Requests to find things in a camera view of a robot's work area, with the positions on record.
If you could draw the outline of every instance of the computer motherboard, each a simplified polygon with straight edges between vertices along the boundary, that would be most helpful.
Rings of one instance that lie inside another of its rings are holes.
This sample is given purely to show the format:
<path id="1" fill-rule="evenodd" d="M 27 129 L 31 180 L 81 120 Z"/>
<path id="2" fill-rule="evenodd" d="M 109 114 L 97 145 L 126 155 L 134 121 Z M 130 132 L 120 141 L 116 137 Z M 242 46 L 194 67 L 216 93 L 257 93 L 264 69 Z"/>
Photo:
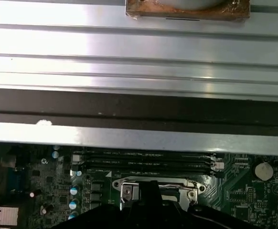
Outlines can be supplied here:
<path id="1" fill-rule="evenodd" d="M 157 180 L 162 198 L 185 210 L 199 203 L 278 229 L 278 156 L 38 145 L 9 154 L 16 163 L 0 206 L 13 199 L 24 209 L 17 228 L 50 228 L 102 204 L 123 208 L 139 198 L 138 182 Z"/>

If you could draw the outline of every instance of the black strip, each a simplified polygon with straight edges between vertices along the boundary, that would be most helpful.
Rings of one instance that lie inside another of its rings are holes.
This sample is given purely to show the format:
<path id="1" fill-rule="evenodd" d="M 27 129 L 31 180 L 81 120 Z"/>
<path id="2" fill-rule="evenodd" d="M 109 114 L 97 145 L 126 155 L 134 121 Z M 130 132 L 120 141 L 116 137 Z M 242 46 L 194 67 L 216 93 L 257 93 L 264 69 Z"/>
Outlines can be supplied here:
<path id="1" fill-rule="evenodd" d="M 278 103 L 0 89 L 0 122 L 278 136 Z"/>

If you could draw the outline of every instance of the capacitor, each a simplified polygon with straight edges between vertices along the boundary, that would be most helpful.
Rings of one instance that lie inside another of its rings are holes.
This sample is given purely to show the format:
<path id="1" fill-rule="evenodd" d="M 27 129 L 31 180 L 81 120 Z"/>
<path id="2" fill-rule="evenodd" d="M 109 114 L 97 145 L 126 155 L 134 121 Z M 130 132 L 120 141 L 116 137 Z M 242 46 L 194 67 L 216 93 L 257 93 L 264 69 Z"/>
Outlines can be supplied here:
<path id="1" fill-rule="evenodd" d="M 53 150 L 59 150 L 60 149 L 60 146 L 53 146 Z"/>
<path id="2" fill-rule="evenodd" d="M 78 204 L 79 204 L 78 199 L 73 199 L 73 200 L 69 203 L 69 208 L 70 208 L 71 210 L 74 210 L 74 209 L 77 208 Z"/>
<path id="3" fill-rule="evenodd" d="M 34 198 L 36 196 L 39 196 L 41 193 L 42 193 L 42 191 L 40 189 L 36 189 L 35 191 L 30 192 L 30 197 Z"/>
<path id="4" fill-rule="evenodd" d="M 75 196 L 78 193 L 78 191 L 79 191 L 79 186 L 78 185 L 74 185 L 70 189 L 70 194 Z"/>
<path id="5" fill-rule="evenodd" d="M 45 214 L 49 213 L 50 211 L 52 211 L 53 209 L 54 209 L 53 204 L 46 205 L 46 206 L 42 209 L 42 213 L 45 215 Z"/>
<path id="6" fill-rule="evenodd" d="M 75 172 L 75 175 L 76 175 L 77 177 L 80 177 L 80 176 L 82 175 L 82 171 L 76 171 L 76 172 Z"/>
<path id="7" fill-rule="evenodd" d="M 269 163 L 263 162 L 256 166 L 255 175 L 257 178 L 267 181 L 273 177 L 274 169 Z"/>
<path id="8" fill-rule="evenodd" d="M 52 157 L 53 157 L 54 159 L 57 159 L 57 158 L 59 157 L 59 153 L 58 153 L 57 151 L 53 151 L 53 152 L 52 152 Z"/>
<path id="9" fill-rule="evenodd" d="M 70 214 L 70 216 L 68 217 L 68 219 L 73 219 L 73 218 L 75 218 L 75 217 L 77 217 L 77 216 L 78 216 L 78 212 L 73 211 L 73 212 L 71 212 L 71 214 Z"/>

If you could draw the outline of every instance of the metal bracket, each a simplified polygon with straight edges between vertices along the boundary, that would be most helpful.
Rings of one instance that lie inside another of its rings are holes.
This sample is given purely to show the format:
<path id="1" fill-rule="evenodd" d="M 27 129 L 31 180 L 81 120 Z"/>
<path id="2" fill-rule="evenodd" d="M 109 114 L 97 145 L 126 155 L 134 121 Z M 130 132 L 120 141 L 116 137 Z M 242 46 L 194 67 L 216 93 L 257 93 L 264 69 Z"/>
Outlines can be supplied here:
<path id="1" fill-rule="evenodd" d="M 187 210 L 189 205 L 197 204 L 198 195 L 206 191 L 206 186 L 193 180 L 184 178 L 166 178 L 166 177 L 125 177 L 115 180 L 112 183 L 113 188 L 120 191 L 120 209 L 123 209 L 124 203 L 131 200 L 139 200 L 139 182 L 157 180 L 160 189 L 172 189 L 179 192 L 179 199 L 175 196 L 163 195 L 163 199 L 179 202 L 182 209 Z"/>

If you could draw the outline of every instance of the metal panel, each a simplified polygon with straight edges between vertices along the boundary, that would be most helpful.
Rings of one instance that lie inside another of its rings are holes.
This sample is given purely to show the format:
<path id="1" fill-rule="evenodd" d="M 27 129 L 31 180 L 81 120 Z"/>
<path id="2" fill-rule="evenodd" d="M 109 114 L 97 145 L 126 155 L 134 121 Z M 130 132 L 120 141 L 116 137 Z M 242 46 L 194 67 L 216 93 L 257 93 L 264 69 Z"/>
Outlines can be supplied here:
<path id="1" fill-rule="evenodd" d="M 0 1 L 0 88 L 278 101 L 278 1 L 244 23 L 74 3 Z"/>
<path id="2" fill-rule="evenodd" d="M 0 142 L 278 155 L 278 137 L 0 123 Z"/>

